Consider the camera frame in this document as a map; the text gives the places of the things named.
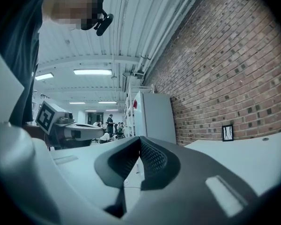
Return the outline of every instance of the gray plastic part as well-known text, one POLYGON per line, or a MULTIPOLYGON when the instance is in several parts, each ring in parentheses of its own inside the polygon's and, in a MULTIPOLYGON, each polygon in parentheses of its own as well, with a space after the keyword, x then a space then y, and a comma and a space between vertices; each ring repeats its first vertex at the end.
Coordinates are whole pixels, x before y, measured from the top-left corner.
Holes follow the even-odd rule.
POLYGON ((145 173, 142 190, 162 189, 179 174, 179 158, 145 137, 140 137, 140 158, 145 173))
POLYGON ((124 180, 129 175, 139 158, 139 137, 124 138, 123 144, 115 147, 95 160, 95 170, 105 185, 122 188, 124 180))
MULTIPOLYGON (((210 156, 157 139, 140 139, 174 154, 179 159, 180 170, 164 188, 142 190, 133 209, 121 219, 104 211, 119 203, 121 189, 105 185, 94 163, 108 151, 112 153, 111 158, 135 146, 138 137, 49 152, 43 141, 31 139, 23 129, 0 124, 0 182, 19 209, 36 224, 227 224, 235 217, 226 216, 206 185, 206 180, 214 176, 221 177, 245 201, 245 214, 249 214, 248 208, 257 201, 246 182, 210 156), (62 162, 56 165, 54 159, 62 162)), ((151 173, 150 178, 163 168, 151 173)), ((237 217, 243 218, 242 214, 238 213, 237 217)))
POLYGON ((206 225, 230 221, 206 186, 209 177, 219 175, 247 201, 257 200, 252 188, 210 156, 161 140, 147 138, 174 153, 181 167, 175 179, 163 189, 141 191, 133 210, 123 216, 135 225, 206 225))
POLYGON ((6 124, 0 124, 0 182, 35 224, 127 224, 94 206, 69 185, 43 141, 6 124))

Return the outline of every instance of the dark shirt sleeve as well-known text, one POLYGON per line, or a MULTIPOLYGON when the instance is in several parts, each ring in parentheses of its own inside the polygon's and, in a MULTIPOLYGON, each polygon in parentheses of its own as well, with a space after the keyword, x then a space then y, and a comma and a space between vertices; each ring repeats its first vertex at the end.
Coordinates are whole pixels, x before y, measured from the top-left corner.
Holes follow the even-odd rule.
POLYGON ((23 85, 10 123, 22 126, 32 121, 32 93, 37 68, 39 29, 42 25, 43 0, 13 0, 0 22, 0 54, 23 85))

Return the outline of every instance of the white refrigerator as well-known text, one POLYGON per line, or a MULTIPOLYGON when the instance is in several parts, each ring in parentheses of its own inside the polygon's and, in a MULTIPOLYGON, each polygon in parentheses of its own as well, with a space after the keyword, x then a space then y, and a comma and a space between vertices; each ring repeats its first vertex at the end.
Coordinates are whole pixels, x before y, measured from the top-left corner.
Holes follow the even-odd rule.
POLYGON ((176 144, 175 125, 166 94, 138 92, 134 99, 135 135, 176 144))

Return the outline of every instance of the white robot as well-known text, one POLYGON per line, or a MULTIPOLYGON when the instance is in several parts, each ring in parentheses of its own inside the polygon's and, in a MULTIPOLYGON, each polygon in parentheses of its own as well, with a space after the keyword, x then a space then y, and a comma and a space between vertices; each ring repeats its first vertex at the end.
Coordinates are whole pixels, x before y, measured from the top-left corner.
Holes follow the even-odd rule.
POLYGON ((77 123, 71 112, 46 101, 39 109, 36 123, 46 133, 47 145, 55 149, 89 146, 92 139, 104 134, 102 128, 77 123))
POLYGON ((114 135, 114 136, 112 137, 112 140, 113 140, 113 141, 118 140, 118 135, 114 135))

